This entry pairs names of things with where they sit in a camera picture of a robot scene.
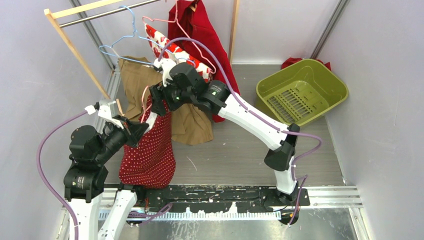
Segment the wooden clothes rack frame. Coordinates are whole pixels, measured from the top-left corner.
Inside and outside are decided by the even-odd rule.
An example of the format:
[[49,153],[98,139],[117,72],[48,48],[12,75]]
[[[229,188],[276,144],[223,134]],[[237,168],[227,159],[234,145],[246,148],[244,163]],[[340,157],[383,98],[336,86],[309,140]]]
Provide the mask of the wooden clothes rack frame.
[[[96,85],[98,90],[101,92],[101,94],[107,98],[110,99],[111,93],[108,93],[104,86],[100,83],[98,78],[93,73],[92,69],[89,67],[88,63],[85,61],[81,53],[78,51],[74,43],[71,41],[69,36],[66,34],[66,32],[63,30],[63,28],[59,27],[59,22],[57,19],[72,16],[72,15],[79,15],[82,14],[83,17],[88,17],[86,14],[84,15],[86,11],[94,10],[97,8],[101,8],[104,6],[108,6],[111,4],[122,2],[123,0],[99,0],[96,2],[91,2],[87,4],[82,4],[79,2],[79,0],[70,0],[70,3],[72,4],[72,7],[69,9],[60,10],[57,12],[52,12],[49,8],[46,8],[43,10],[45,17],[48,19],[48,21],[51,23],[53,28],[56,30],[58,35],[61,37],[63,42],[66,44],[66,46],[69,48],[69,50],[72,52],[72,54],[75,56],[75,58],[78,60],[80,65],[83,67],[85,72],[88,74],[92,82]],[[228,47],[228,60],[230,63],[233,61],[234,56],[234,49],[235,49],[235,39],[236,39],[236,28],[238,24],[238,15],[239,15],[239,7],[240,7],[240,0],[228,0],[228,3],[231,3],[232,12],[231,12],[231,24],[230,24],[230,37],[229,37],[229,47]],[[94,43],[97,47],[100,46],[101,41],[99,40],[99,37],[97,35],[96,30],[90,23],[90,21],[83,22],[83,24],[87,23],[88,30],[87,32],[93,39]]]

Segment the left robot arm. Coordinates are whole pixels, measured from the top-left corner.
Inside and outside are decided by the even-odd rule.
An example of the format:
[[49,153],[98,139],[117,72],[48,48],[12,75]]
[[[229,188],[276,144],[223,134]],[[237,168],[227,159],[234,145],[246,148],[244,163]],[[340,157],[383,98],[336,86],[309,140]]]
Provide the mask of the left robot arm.
[[69,236],[76,240],[112,240],[119,237],[132,206],[141,206],[146,193],[135,185],[121,184],[117,203],[113,204],[102,228],[98,228],[99,210],[108,170],[106,162],[123,146],[137,147],[149,130],[148,123],[131,122],[115,116],[99,133],[91,125],[76,128],[70,138],[70,168],[64,176],[64,206],[74,228]]

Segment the aluminium corner rail right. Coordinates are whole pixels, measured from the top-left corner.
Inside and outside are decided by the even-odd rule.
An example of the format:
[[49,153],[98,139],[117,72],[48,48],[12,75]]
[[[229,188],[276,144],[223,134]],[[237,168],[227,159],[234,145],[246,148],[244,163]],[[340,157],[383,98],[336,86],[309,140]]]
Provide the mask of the aluminium corner rail right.
[[330,37],[333,29],[335,28],[336,24],[338,23],[339,19],[343,15],[346,7],[350,3],[350,0],[339,0],[337,2],[337,5],[332,12],[322,34],[319,37],[319,40],[317,44],[315,45],[315,48],[313,49],[310,59],[317,59],[319,54],[321,53],[323,47],[325,46],[328,38]]

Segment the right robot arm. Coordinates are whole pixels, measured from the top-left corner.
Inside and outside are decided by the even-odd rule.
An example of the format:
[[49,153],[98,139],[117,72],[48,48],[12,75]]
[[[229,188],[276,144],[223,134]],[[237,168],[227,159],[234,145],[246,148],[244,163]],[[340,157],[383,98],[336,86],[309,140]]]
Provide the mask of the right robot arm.
[[162,73],[161,82],[149,88],[153,113],[164,116],[183,105],[192,104],[205,113],[237,124],[268,147],[264,163],[274,171],[279,202],[288,206],[297,199],[298,182],[291,166],[297,137],[286,131],[298,132],[298,125],[273,120],[244,101],[238,93],[231,93],[229,87],[219,80],[205,82],[186,62],[175,63],[164,58],[156,60],[153,68]]

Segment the red polka dot skirt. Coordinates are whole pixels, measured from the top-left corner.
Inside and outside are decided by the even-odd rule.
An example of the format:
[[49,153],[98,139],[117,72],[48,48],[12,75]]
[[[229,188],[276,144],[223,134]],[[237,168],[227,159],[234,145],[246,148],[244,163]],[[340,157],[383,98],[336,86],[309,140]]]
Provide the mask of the red polka dot skirt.
[[176,170],[172,147],[172,115],[168,111],[166,115],[154,118],[154,113],[149,108],[139,120],[153,123],[153,126],[143,135],[137,147],[123,147],[119,180],[123,184],[147,189],[165,188]]

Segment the green plastic laundry basket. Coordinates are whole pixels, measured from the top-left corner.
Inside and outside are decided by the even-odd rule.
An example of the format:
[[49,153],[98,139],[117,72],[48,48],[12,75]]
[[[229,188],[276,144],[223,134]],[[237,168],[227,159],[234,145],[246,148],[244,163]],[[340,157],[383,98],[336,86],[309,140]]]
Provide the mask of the green plastic laundry basket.
[[323,63],[302,59],[260,80],[255,107],[283,124],[300,127],[348,98],[346,84]]

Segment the pink wire hanger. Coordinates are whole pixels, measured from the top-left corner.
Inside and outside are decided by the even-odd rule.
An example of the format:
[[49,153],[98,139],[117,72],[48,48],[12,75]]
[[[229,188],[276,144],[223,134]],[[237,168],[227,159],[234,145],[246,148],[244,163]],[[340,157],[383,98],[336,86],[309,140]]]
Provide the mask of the pink wire hanger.
[[149,97],[148,97],[147,91],[149,90],[149,87],[150,86],[147,85],[142,92],[142,97],[141,97],[142,115],[140,118],[140,123],[143,123],[145,121],[145,116],[152,107],[152,103],[148,104]]

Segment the blue wire hanger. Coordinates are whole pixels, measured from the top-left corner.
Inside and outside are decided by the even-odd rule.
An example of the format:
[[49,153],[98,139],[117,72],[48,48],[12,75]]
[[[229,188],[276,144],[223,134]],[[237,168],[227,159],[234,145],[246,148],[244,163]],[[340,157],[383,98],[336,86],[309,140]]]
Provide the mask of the blue wire hanger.
[[132,25],[132,34],[131,34],[131,35],[123,35],[122,37],[120,37],[119,39],[117,39],[115,42],[113,42],[111,45],[107,45],[107,44],[100,45],[100,46],[98,47],[98,50],[99,50],[102,54],[107,55],[107,56],[111,56],[111,57],[115,57],[115,58],[117,58],[117,59],[122,59],[122,60],[129,60],[129,61],[131,61],[131,59],[130,59],[130,58],[119,55],[119,54],[115,51],[115,49],[114,49],[114,46],[115,46],[115,45],[117,45],[119,42],[123,41],[124,39],[140,39],[140,40],[145,40],[145,41],[147,41],[148,43],[152,43],[152,45],[153,45],[153,46],[158,47],[160,50],[164,50],[164,52],[165,52],[165,53],[173,54],[170,50],[165,49],[165,46],[164,46],[164,45],[160,45],[159,43],[157,43],[157,42],[153,41],[153,40],[152,40],[152,39],[150,39],[150,38],[142,37],[142,36],[139,34],[138,29],[137,29],[137,26],[136,26],[136,15],[134,14],[134,12],[133,12],[131,9],[126,10],[126,11],[129,11],[129,12],[130,12],[130,14],[131,14],[131,17],[132,17],[132,20],[131,20],[131,25]]

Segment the tan brown skirt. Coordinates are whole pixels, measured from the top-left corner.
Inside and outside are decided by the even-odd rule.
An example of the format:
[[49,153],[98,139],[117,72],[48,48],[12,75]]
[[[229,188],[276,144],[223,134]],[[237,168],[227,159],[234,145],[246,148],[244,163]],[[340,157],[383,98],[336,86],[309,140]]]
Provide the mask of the tan brown skirt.
[[[142,116],[142,94],[146,86],[162,80],[162,74],[143,65],[147,59],[131,58],[118,60],[123,90],[128,100],[125,116],[138,121]],[[171,113],[171,139],[186,145],[203,144],[214,139],[210,117],[192,104],[184,104]]]

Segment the aluminium floor rail front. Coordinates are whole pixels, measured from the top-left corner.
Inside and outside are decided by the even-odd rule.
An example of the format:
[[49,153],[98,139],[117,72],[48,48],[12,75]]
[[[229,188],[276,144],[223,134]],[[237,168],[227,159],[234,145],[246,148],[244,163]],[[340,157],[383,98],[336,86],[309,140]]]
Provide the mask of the aluminium floor rail front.
[[[98,220],[105,222],[112,207],[118,201],[119,186],[108,185],[102,196]],[[284,224],[294,224],[302,210],[361,208],[363,206],[358,190],[354,186],[304,186],[310,205],[300,206],[298,203],[291,209],[260,213],[235,213],[235,208],[229,213],[171,213],[172,203],[166,204],[159,210],[148,211],[147,207],[132,206],[126,222],[131,225],[153,221],[268,221],[279,220]]]

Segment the metal clothes rail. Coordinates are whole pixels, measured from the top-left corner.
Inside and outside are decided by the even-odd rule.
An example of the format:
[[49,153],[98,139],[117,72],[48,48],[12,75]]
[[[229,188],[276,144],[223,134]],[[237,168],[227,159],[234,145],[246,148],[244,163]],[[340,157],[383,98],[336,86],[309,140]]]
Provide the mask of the metal clothes rail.
[[152,4],[152,3],[155,3],[155,2],[159,2],[159,1],[160,0],[147,0],[147,1],[139,2],[139,3],[135,3],[135,4],[132,4],[132,5],[129,5],[129,6],[120,6],[119,8],[114,9],[114,10],[98,13],[98,14],[95,14],[95,15],[80,18],[78,20],[74,20],[74,21],[70,21],[70,22],[60,24],[59,27],[60,28],[70,27],[70,26],[73,26],[73,25],[77,25],[77,24],[80,24],[80,23],[99,19],[99,18],[102,18],[102,17],[106,17],[106,16],[109,16],[109,15],[120,13],[120,12],[123,12],[123,11],[126,11],[126,10],[131,10],[133,8],[138,8],[138,7],[141,7],[141,6],[149,5],[149,4]]

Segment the crumpled red cloth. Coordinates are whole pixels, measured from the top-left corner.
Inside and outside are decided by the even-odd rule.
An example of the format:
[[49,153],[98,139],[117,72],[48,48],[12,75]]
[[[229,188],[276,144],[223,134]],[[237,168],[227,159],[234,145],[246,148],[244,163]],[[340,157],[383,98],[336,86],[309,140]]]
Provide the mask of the crumpled red cloth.
[[[282,63],[282,65],[281,65],[281,70],[282,69],[284,69],[284,68],[287,68],[287,67],[289,67],[289,66],[291,66],[291,65],[293,65],[293,64],[295,64],[295,63],[297,63],[297,62],[300,62],[300,61],[302,61],[302,60],[304,60],[303,58],[294,58],[294,57],[289,57],[289,58],[287,58],[283,63]],[[316,61],[318,61],[318,62],[320,62],[321,64],[323,64],[327,69],[329,69],[330,71],[332,71],[332,68],[331,68],[331,63],[330,62],[326,62],[326,63],[324,63],[323,61],[321,61],[320,59],[316,59]]]

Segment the red hanging garment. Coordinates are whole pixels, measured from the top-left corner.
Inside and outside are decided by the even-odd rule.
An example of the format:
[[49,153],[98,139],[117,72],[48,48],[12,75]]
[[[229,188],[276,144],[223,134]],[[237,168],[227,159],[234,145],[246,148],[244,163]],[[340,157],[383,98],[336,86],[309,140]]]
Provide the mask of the red hanging garment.
[[[201,59],[197,49],[190,41],[177,41],[175,44],[189,55],[189,59],[193,61],[200,75],[204,75],[206,80],[219,80],[226,83],[225,76],[229,81],[229,85],[233,91],[240,94],[239,86],[234,76],[228,54],[213,28],[206,7],[201,0],[178,0],[178,20],[183,29],[189,36],[204,44],[215,56],[213,58],[205,49],[199,46],[202,54],[208,58],[216,67],[216,72],[212,73],[212,67],[208,62]],[[173,21],[175,17],[175,6],[168,12],[168,20]],[[167,38],[173,40],[182,38],[183,32],[175,23],[168,24]]]

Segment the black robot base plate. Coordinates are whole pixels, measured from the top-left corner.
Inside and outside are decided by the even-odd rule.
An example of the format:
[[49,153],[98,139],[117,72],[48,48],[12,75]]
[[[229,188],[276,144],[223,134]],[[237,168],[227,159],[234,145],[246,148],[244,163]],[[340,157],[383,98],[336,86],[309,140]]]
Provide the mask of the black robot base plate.
[[271,213],[290,210],[296,204],[311,204],[306,189],[296,190],[289,196],[269,185],[168,185],[160,189],[142,189],[135,207],[148,211],[159,210],[172,203],[171,213],[214,214]]

